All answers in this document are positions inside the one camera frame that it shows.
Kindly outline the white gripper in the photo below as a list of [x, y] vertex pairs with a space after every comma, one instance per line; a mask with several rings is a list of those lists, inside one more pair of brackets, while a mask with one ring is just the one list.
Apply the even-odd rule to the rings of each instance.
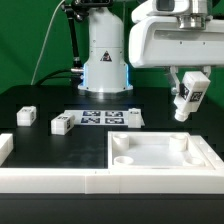
[[209, 78], [210, 66], [224, 66], [224, 21], [211, 20], [205, 30], [184, 30], [176, 17], [148, 17], [130, 31], [129, 61], [135, 68], [167, 67], [171, 93], [178, 95], [177, 67], [202, 66]]

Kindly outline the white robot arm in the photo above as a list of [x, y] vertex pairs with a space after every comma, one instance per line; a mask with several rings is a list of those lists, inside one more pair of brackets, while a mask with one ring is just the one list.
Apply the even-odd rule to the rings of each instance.
[[[122, 21], [108, 7], [113, 0], [81, 0], [89, 14], [89, 59], [80, 88], [98, 95], [132, 89], [123, 59]], [[129, 61], [135, 68], [166, 68], [180, 92], [180, 67], [199, 67], [204, 77], [224, 66], [224, 20], [210, 13], [211, 0], [145, 0], [131, 14]]]

